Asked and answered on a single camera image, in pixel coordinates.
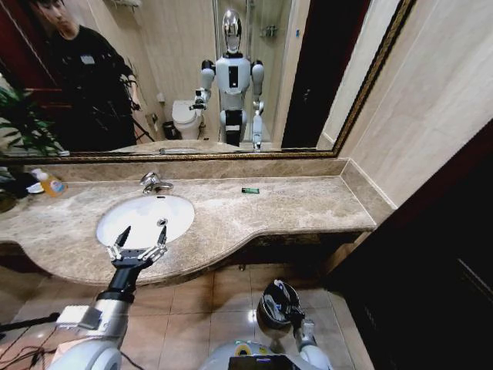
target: tiled floor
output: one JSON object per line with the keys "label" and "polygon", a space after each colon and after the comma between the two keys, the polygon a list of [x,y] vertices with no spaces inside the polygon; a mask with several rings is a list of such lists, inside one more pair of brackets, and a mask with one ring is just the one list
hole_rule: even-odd
{"label": "tiled floor", "polygon": [[[260,295],[274,278],[283,278],[297,290],[302,308],[316,323],[318,345],[336,370],[373,368],[344,299],[318,288],[313,275],[280,265],[251,265],[245,271],[228,267],[174,287],[139,288],[122,351],[146,370],[197,369],[217,346],[235,339],[255,340],[275,352],[296,355],[292,330],[269,331],[257,321]],[[46,279],[15,321],[48,315],[67,304],[88,304],[99,290]],[[52,324],[33,327],[17,341],[23,330],[10,331],[0,341],[0,367],[26,345],[51,349],[75,338],[71,332],[53,330]],[[9,370],[28,368],[29,362]],[[123,368],[133,367],[123,360]]]}

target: person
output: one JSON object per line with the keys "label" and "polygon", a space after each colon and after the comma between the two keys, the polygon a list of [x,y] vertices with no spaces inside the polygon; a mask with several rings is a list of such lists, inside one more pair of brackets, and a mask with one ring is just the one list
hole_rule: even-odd
{"label": "person", "polygon": [[98,32],[78,24],[63,0],[29,1],[55,27],[52,59],[73,113],[63,130],[69,136],[64,147],[107,151],[136,145],[132,110],[140,107],[137,81],[123,57]]}

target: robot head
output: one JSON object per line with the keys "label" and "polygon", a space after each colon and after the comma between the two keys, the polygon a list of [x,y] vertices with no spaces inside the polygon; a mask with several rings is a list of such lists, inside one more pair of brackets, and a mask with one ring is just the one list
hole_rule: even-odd
{"label": "robot head", "polygon": [[223,17],[224,40],[229,54],[236,54],[240,50],[241,21],[235,10],[226,10]]}

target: white sink basin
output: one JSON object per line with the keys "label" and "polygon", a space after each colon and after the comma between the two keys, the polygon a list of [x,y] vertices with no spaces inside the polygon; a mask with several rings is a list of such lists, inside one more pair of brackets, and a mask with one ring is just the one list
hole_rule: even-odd
{"label": "white sink basin", "polygon": [[183,235],[195,217],[193,205],[186,199],[171,195],[146,196],[127,200],[108,210],[98,222],[96,236],[104,245],[113,245],[116,238],[131,226],[125,249],[146,249],[156,245],[160,220],[167,219],[167,243]]}

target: name badge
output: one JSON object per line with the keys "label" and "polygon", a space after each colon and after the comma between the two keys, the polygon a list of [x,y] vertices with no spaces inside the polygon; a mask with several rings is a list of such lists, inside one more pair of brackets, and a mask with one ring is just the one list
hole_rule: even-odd
{"label": "name badge", "polygon": [[82,60],[82,63],[84,64],[96,64],[96,62],[94,62],[94,58],[92,57],[92,55],[81,55],[80,56],[80,60]]}

